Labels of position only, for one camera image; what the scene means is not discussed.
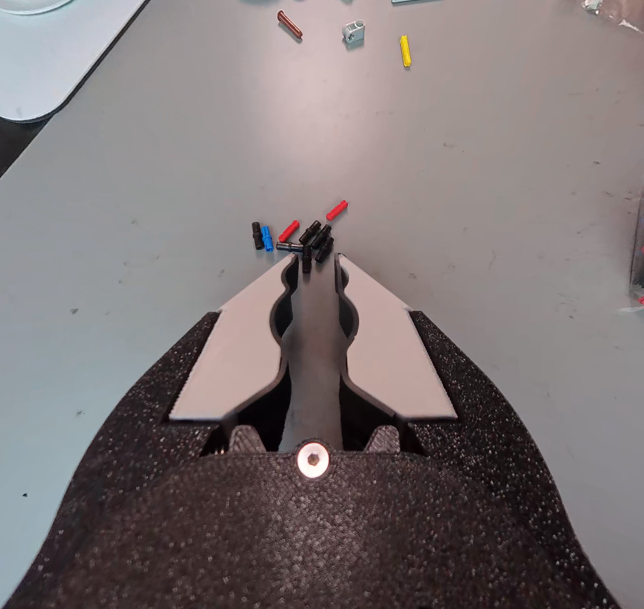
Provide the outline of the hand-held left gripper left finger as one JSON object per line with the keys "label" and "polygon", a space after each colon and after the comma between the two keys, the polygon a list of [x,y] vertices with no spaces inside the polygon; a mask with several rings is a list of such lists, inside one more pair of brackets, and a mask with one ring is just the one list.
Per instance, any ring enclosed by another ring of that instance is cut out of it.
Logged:
{"label": "hand-held left gripper left finger", "polygon": [[228,440],[237,426],[252,426],[266,450],[278,451],[292,392],[282,339],[299,264],[288,254],[220,307],[170,422],[214,423]]}

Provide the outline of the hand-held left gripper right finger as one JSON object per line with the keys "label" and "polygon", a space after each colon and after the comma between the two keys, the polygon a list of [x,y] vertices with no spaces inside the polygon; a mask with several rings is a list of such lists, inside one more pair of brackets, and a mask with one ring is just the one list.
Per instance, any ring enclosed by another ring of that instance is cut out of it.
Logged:
{"label": "hand-held left gripper right finger", "polygon": [[411,424],[458,423],[452,402],[413,319],[412,308],[344,254],[334,258],[345,337],[339,405],[343,449],[365,449],[392,426],[401,449],[420,449]]}

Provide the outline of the pile of small plastic pins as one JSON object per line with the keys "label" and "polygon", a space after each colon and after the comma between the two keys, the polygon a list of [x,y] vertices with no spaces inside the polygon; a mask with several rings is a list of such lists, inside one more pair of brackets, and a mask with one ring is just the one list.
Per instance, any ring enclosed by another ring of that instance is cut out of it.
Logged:
{"label": "pile of small plastic pins", "polygon": [[259,221],[251,223],[253,245],[256,251],[273,253],[275,251],[294,254],[300,257],[302,275],[308,277],[313,265],[322,266],[334,249],[332,222],[348,209],[346,200],[340,201],[326,213],[325,222],[313,221],[306,227],[296,241],[294,235],[300,229],[300,222],[294,220],[286,229],[273,239],[270,228]]}

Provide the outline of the grey desk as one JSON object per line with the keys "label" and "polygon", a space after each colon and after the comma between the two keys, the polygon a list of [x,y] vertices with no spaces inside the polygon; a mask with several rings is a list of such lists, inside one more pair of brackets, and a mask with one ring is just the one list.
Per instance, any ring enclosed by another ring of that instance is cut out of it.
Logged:
{"label": "grey desk", "polygon": [[642,189],[643,34],[577,0],[152,0],[1,179],[1,604],[117,402],[279,258],[251,222],[346,200],[334,249],[489,375],[642,608]]}

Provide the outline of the brown plastic pin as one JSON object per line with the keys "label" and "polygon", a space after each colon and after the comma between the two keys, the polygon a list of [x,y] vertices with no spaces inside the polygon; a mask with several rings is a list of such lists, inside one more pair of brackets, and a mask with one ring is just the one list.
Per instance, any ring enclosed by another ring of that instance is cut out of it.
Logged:
{"label": "brown plastic pin", "polygon": [[303,31],[281,9],[277,13],[277,20],[278,23],[282,25],[288,32],[290,32],[296,40],[302,41]]}

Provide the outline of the white tray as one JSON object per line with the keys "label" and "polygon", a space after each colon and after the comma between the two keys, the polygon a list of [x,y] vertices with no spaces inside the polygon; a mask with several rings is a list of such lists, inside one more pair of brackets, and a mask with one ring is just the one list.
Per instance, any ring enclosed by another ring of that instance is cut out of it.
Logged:
{"label": "white tray", "polygon": [[1,117],[35,122],[65,104],[148,0],[73,0],[1,12]]}

